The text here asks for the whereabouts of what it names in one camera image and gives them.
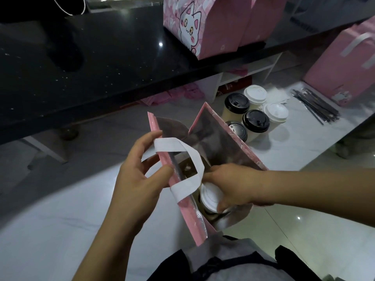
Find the person's left hand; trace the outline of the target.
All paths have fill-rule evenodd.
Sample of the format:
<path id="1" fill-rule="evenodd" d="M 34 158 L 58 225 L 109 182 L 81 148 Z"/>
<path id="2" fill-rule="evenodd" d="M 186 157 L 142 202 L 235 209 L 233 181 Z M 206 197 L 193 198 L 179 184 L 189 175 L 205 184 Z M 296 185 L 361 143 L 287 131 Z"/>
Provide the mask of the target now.
<path id="1" fill-rule="evenodd" d="M 130 149 L 126 160 L 120 166 L 113 196 L 108 210 L 110 220 L 125 224 L 146 222 L 154 211 L 159 196 L 152 196 L 145 190 L 148 179 L 146 172 L 159 161 L 158 155 L 142 161 L 145 151 L 155 139 L 162 136 L 162 131 L 152 131 L 139 138 Z"/>

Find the white lidded paper cup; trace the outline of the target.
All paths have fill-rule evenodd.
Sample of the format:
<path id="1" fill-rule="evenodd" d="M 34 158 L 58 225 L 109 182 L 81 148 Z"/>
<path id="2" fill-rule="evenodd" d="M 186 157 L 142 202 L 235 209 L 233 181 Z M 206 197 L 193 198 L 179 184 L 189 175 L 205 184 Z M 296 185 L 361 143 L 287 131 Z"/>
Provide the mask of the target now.
<path id="1" fill-rule="evenodd" d="M 255 84 L 245 88 L 243 94 L 249 100 L 248 110 L 260 110 L 267 99 L 267 91 Z"/>
<path id="2" fill-rule="evenodd" d="M 266 104 L 263 108 L 263 112 L 269 117 L 270 126 L 266 133 L 273 131 L 279 125 L 285 123 L 289 116 L 288 109 L 278 103 Z"/>
<path id="3" fill-rule="evenodd" d="M 213 220 L 220 215 L 227 214 L 231 208 L 219 213 L 217 207 L 223 198 L 223 192 L 212 183 L 202 183 L 199 188 L 199 201 L 203 206 L 203 214 L 209 219 Z"/>

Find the pink insulated bag white handle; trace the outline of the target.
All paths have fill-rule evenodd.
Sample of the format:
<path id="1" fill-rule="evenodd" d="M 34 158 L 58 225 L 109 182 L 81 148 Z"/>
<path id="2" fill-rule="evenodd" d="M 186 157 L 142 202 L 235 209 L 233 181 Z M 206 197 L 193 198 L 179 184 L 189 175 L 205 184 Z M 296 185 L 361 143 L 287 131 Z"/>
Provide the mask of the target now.
<path id="1" fill-rule="evenodd" d="M 173 119 L 156 117 L 151 112 L 148 112 L 148 120 L 152 131 L 162 130 L 163 133 L 162 138 L 155 140 L 144 153 L 142 160 L 157 154 L 160 162 L 156 166 L 174 165 L 175 174 L 169 180 L 170 191 L 197 246 L 249 215 L 253 204 L 236 206 L 231 212 L 211 220 L 204 216 L 203 206 L 198 201 L 203 173 L 210 166 L 234 163 L 255 170 L 267 170 L 208 103 L 203 104 L 190 128 Z M 176 161 L 179 156 L 190 157 L 198 173 L 180 180 Z"/>

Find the person's right forearm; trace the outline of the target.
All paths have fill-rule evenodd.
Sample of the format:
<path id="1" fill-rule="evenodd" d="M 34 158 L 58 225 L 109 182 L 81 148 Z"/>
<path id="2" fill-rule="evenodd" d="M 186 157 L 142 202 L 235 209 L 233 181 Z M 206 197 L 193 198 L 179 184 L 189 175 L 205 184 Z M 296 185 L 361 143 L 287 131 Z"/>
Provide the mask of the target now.
<path id="1" fill-rule="evenodd" d="M 269 170 L 261 182 L 257 203 L 311 209 L 375 228 L 375 169 Z"/>

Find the person's left forearm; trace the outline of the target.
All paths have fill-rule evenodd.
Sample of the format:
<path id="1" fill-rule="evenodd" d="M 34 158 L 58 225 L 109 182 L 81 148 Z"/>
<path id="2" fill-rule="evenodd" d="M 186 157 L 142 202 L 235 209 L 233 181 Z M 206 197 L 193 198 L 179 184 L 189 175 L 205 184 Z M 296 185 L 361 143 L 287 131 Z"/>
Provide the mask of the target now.
<path id="1" fill-rule="evenodd" d="M 143 222 L 105 219 L 72 281 L 125 281 L 129 254 Z"/>

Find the brown cardboard cup carrier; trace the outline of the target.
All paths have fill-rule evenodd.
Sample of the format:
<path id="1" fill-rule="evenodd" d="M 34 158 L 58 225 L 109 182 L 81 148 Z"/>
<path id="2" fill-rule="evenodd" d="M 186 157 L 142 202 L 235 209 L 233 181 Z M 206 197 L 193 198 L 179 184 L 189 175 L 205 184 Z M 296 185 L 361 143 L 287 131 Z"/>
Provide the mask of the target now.
<path id="1" fill-rule="evenodd" d="M 178 176 L 180 180 L 185 180 L 197 174 L 196 167 L 190 157 L 179 156 L 176 158 L 179 171 Z"/>

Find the person's grey and black clothing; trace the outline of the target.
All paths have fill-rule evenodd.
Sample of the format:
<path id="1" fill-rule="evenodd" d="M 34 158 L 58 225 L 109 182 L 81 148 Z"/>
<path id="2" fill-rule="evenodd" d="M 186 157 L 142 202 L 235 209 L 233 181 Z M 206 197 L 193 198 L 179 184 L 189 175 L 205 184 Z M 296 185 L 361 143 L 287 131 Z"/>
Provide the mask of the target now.
<path id="1" fill-rule="evenodd" d="M 165 259 L 147 281 L 323 281 L 292 250 L 216 234 Z"/>

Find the black lidded paper cup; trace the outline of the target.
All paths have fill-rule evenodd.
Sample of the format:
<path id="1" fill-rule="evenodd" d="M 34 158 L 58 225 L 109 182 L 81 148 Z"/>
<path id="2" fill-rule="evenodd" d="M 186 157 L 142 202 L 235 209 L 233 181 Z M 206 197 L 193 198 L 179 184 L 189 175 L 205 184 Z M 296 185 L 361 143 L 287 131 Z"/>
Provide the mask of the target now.
<path id="1" fill-rule="evenodd" d="M 224 100 L 221 118 L 224 122 L 242 122 L 242 117 L 248 111 L 249 107 L 250 101 L 245 95 L 241 93 L 229 94 Z"/>
<path id="2" fill-rule="evenodd" d="M 249 110 L 242 117 L 242 125 L 247 132 L 245 143 L 250 143 L 260 134 L 268 131 L 270 119 L 263 111 Z"/>
<path id="3" fill-rule="evenodd" d="M 227 121 L 225 122 L 231 131 L 237 135 L 243 142 L 247 141 L 247 129 L 246 127 L 238 121 Z"/>

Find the pile of pink plastic bags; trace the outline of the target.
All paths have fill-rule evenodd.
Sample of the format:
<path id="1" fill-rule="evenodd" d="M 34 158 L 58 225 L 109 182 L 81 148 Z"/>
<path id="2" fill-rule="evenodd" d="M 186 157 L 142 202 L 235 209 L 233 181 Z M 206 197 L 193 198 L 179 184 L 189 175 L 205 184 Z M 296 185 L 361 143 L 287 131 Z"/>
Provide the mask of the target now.
<path id="1" fill-rule="evenodd" d="M 170 89 L 168 91 L 146 97 L 139 100 L 138 102 L 146 106 L 157 106 L 180 98 L 186 98 L 190 100 L 204 99 L 205 95 L 196 83 L 190 83 L 178 88 Z"/>

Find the red box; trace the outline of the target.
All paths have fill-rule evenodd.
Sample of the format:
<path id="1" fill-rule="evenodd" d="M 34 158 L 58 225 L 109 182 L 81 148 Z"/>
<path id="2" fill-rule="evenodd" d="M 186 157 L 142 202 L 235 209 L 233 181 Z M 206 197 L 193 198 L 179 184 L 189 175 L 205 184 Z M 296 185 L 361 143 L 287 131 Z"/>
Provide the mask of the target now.
<path id="1" fill-rule="evenodd" d="M 217 95 L 223 95 L 223 94 L 235 92 L 235 91 L 244 89 L 250 85 L 252 85 L 252 75 L 229 82 L 227 84 L 220 85 L 218 87 Z"/>

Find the white paper napkins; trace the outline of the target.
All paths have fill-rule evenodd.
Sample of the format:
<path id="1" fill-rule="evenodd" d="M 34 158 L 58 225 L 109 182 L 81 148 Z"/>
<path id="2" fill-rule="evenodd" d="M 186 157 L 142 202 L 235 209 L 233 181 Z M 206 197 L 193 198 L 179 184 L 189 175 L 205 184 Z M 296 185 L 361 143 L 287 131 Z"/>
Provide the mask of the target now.
<path id="1" fill-rule="evenodd" d="M 267 92 L 266 104 L 286 104 L 290 95 L 284 89 L 278 89 L 276 86 L 269 84 L 264 87 Z"/>

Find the bundle of wrapped black straws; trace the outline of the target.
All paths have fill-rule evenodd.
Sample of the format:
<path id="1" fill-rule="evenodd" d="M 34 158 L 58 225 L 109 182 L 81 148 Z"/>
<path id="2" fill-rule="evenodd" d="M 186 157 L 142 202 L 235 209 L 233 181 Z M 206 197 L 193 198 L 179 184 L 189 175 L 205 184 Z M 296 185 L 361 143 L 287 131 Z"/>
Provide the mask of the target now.
<path id="1" fill-rule="evenodd" d="M 318 120 L 321 125 L 336 122 L 340 119 L 340 113 L 334 107 L 326 103 L 312 90 L 292 89 L 293 97 L 297 98 L 305 108 Z"/>

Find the white shelf unit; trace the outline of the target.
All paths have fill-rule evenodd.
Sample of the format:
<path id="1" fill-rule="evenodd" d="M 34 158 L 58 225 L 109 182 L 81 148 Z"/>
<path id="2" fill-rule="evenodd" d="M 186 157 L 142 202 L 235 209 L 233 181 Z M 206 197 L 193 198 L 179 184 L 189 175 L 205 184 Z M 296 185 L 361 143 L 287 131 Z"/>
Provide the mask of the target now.
<path id="1" fill-rule="evenodd" d="M 282 54 L 283 52 L 244 65 L 243 68 L 247 69 L 247 74 L 244 76 L 226 71 L 198 80 L 195 83 L 205 95 L 206 102 L 212 103 L 215 100 L 218 88 L 221 85 L 228 84 L 254 74 L 259 74 L 261 81 L 265 81 L 279 61 Z"/>

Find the pink cat print bag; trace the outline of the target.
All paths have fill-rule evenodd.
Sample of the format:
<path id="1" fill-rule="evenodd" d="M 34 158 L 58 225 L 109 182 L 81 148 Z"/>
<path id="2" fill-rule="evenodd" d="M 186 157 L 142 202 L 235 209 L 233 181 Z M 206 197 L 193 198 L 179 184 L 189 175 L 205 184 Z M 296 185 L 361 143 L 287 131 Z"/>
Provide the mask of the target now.
<path id="1" fill-rule="evenodd" d="M 198 60 L 236 52 L 255 0 L 163 0 L 163 26 Z"/>

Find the plain pink paper bag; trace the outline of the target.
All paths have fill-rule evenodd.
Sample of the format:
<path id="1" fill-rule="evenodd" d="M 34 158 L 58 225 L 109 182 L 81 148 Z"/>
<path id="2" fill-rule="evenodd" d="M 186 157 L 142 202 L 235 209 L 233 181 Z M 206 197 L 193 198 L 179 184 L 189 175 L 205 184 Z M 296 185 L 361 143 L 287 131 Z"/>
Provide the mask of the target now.
<path id="1" fill-rule="evenodd" d="M 281 20 L 287 0 L 252 0 L 239 47 L 266 41 Z"/>

